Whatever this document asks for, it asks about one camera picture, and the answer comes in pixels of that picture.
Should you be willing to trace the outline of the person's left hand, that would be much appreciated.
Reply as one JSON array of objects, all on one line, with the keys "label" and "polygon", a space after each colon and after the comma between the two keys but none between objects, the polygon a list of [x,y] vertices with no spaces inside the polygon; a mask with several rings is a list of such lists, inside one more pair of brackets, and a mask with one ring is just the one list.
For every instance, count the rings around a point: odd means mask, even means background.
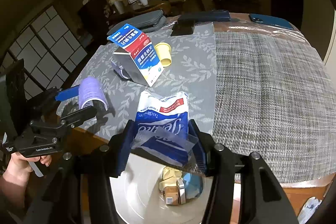
[{"label": "person's left hand", "polygon": [[33,168],[30,166],[31,162],[42,163],[45,166],[49,166],[52,162],[52,156],[26,158],[18,152],[13,153],[7,169],[1,177],[1,188],[8,185],[25,187],[28,183],[30,173],[33,171]]}]

